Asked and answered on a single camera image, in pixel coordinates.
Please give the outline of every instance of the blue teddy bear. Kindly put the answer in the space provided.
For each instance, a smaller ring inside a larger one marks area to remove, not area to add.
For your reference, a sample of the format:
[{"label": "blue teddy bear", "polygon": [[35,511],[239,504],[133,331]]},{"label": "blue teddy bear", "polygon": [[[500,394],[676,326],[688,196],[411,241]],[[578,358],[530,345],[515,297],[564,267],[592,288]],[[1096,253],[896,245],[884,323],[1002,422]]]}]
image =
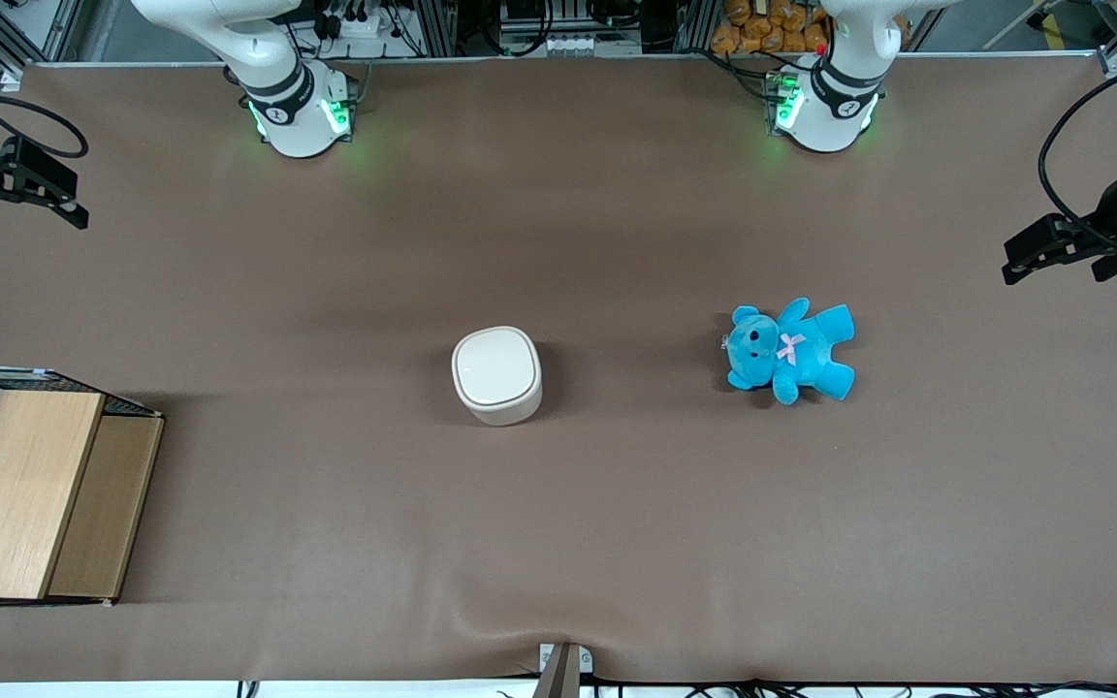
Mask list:
[{"label": "blue teddy bear", "polygon": [[799,398],[799,388],[810,385],[817,392],[842,401],[856,380],[851,366],[832,361],[834,344],[856,336],[856,323],[846,305],[821,310],[804,319],[808,297],[790,302],[779,322],[752,305],[741,305],[732,313],[735,329],[726,337],[726,353],[732,372],[726,379],[739,390],[753,390],[773,383],[775,398],[790,405]]}]

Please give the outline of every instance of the brown table surface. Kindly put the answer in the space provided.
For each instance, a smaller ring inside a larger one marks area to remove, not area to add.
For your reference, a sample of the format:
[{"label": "brown table surface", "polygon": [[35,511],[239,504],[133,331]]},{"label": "brown table surface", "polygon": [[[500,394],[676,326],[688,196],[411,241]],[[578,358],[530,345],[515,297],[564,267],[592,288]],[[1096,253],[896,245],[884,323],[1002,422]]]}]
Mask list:
[{"label": "brown table surface", "polygon": [[[0,610],[0,680],[508,675],[564,637],[622,680],[1117,680],[1117,291],[997,270],[1098,80],[907,59],[820,156],[707,63],[389,66],[289,162],[217,69],[28,71],[93,222],[0,204],[0,364],[169,426],[123,604]],[[1054,182],[1116,178],[1114,88]],[[727,313],[799,295],[851,305],[848,401],[728,392]],[[478,428],[449,352],[500,323],[545,403]]]}]

